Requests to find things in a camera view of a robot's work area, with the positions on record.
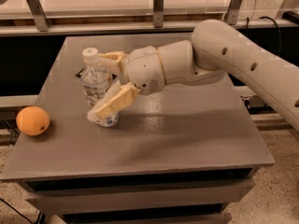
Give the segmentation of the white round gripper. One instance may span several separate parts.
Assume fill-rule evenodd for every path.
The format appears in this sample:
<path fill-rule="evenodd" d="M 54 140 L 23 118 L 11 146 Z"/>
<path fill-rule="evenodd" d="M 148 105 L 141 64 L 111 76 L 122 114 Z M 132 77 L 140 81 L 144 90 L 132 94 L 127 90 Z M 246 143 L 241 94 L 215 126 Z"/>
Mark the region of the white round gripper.
<path fill-rule="evenodd" d="M 87 113 L 89 121 L 108 118 L 131 105 L 140 92 L 150 95 L 165 86 L 164 71 L 155 47 L 135 49 L 128 56 L 123 51 L 100 53 L 99 59 L 112 74 L 121 74 L 121 82 L 115 82 Z"/>

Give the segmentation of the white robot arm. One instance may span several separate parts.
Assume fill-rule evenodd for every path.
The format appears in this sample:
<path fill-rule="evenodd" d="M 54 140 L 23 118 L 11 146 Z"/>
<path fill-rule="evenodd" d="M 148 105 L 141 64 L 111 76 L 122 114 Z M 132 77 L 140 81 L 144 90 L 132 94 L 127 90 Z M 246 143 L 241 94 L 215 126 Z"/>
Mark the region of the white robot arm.
<path fill-rule="evenodd" d="M 120 80 L 88 112 L 90 121 L 105 119 L 171 84 L 200 86 L 236 77 L 299 130 L 299 67 L 261 48 L 223 21 L 206 20 L 190 40 L 155 48 L 99 55 Z"/>

